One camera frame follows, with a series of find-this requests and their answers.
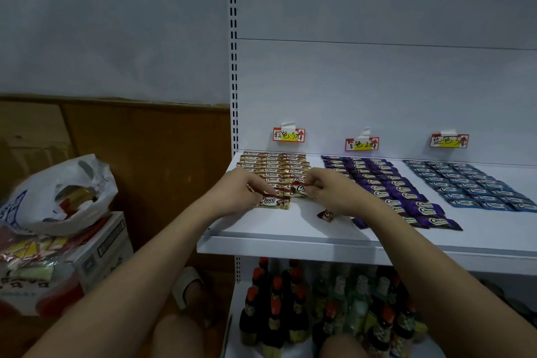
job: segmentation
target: forearm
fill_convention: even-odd
[[[444,352],[535,356],[534,328],[385,204],[375,202],[366,222]]]
[[[80,300],[25,357],[134,356],[214,219],[215,212],[203,199],[194,202]]]

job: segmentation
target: red bordered price tag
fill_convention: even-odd
[[[378,150],[380,139],[378,137],[363,137],[345,139],[345,151]]]
[[[431,135],[431,147],[447,147],[451,149],[466,149],[470,135],[442,135],[433,133]]]
[[[274,128],[272,132],[272,140],[275,140],[277,142],[304,143],[305,129],[295,129],[293,131],[285,131],[285,130],[281,130],[281,128]]]

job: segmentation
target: shelf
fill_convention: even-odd
[[[228,334],[225,338],[225,345],[222,356],[224,358],[244,358],[244,357],[262,357],[260,345],[255,348],[247,347],[241,343],[241,334],[238,328],[238,321],[241,311],[244,308],[246,291],[250,286],[249,282],[241,281],[235,285],[233,290],[232,305],[229,309]],[[285,344],[282,358],[312,357],[312,339],[311,337],[303,344],[289,345]],[[444,357],[442,350],[428,338],[421,344],[415,345],[412,354],[413,358],[440,358]]]
[[[228,170],[235,167],[235,154]],[[324,167],[319,155],[307,155],[312,167]],[[467,270],[537,275],[537,213],[460,209],[448,205],[398,159],[387,159],[430,201],[440,204],[462,232],[418,231]],[[531,199],[537,199],[537,167],[474,165]],[[293,199],[287,211],[255,208],[219,219],[198,242],[198,252],[299,258],[305,260],[390,265],[371,229],[357,229],[347,217],[332,223],[317,218],[323,207]]]

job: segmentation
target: hand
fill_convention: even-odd
[[[263,192],[276,195],[276,191],[261,177],[238,167],[225,173],[202,199],[220,218],[252,209],[263,199]]]
[[[305,187],[306,194],[336,215],[369,219],[386,207],[384,201],[329,168],[312,168],[305,182],[310,184]]]

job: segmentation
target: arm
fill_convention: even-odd
[[[263,191],[275,194],[270,185],[244,169],[226,173],[69,310],[25,358],[134,356],[205,229],[224,215],[252,208],[263,198]]]
[[[384,201],[329,169],[313,168],[306,183],[326,209],[372,229],[446,355],[537,355],[537,331]]]

